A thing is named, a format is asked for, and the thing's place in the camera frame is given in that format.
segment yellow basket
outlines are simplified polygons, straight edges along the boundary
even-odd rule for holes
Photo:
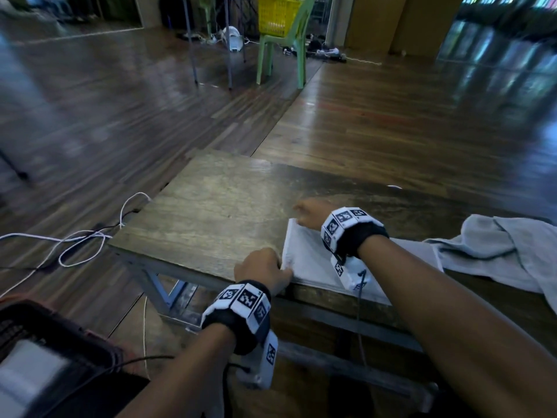
[[[259,32],[285,37],[303,0],[258,0]]]

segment tabletop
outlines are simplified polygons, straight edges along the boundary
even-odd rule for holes
[[[470,214],[516,216],[411,190],[345,178],[214,150],[199,152],[110,241],[110,245],[233,280],[233,267],[264,246],[282,252],[292,205],[303,197],[327,197],[355,205],[385,224],[392,237],[423,240],[459,234]],[[554,354],[557,317],[542,295],[488,279],[447,272],[523,327]],[[285,297],[355,316],[356,298],[295,284]],[[388,305],[362,301],[362,320],[406,330]]]

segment metal table frame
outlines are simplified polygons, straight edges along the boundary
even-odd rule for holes
[[[240,32],[241,36],[244,36],[245,26],[244,26],[244,16],[242,11],[242,0],[240,1],[240,24],[238,25],[238,31]],[[225,2],[225,22],[226,22],[226,48],[227,48],[227,68],[228,68],[228,89],[232,90],[232,54],[230,51],[230,11],[229,11],[229,0],[224,0]],[[191,25],[189,22],[189,13],[188,13],[188,3],[186,0],[182,0],[184,4],[184,12],[185,12],[185,25],[188,31],[188,41],[189,41],[189,56],[191,59],[191,68],[193,70],[193,79],[195,80],[196,84],[199,84],[199,80],[197,78],[197,69],[196,69],[196,56],[194,53],[193,42],[191,41]],[[246,49],[242,47],[243,53],[243,61],[246,62]]]
[[[161,318],[188,331],[198,332],[200,330],[201,315],[188,309],[189,302],[197,287],[202,286],[210,290],[221,291],[231,283],[215,276],[185,269],[119,248],[113,247],[112,249],[125,262]],[[170,293],[164,290],[158,277],[159,273],[178,280]],[[359,332],[367,337],[422,352],[420,344],[413,337],[396,330],[366,322],[357,323],[355,319],[350,317],[279,297],[273,300],[273,305],[280,308],[281,311],[287,311],[297,317],[302,316],[335,328],[354,333]],[[278,353],[300,365],[319,367],[330,375],[336,374],[358,379],[398,393],[412,399],[422,412],[429,411],[437,391],[436,385],[423,385],[405,377],[357,365],[351,361],[283,340],[279,343]]]

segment wristband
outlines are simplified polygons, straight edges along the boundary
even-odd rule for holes
[[[358,207],[343,207],[331,212],[321,227],[324,246],[341,264],[347,256],[358,257],[358,248],[373,235],[389,237],[383,224]]]
[[[224,324],[236,336],[234,353],[247,355],[265,341],[271,328],[270,309],[268,289],[259,282],[245,280],[219,293],[203,313],[201,328]]]

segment folded fabric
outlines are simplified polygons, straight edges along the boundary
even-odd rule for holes
[[[471,215],[452,239],[426,239],[443,268],[543,293],[557,314],[557,227],[531,218]]]

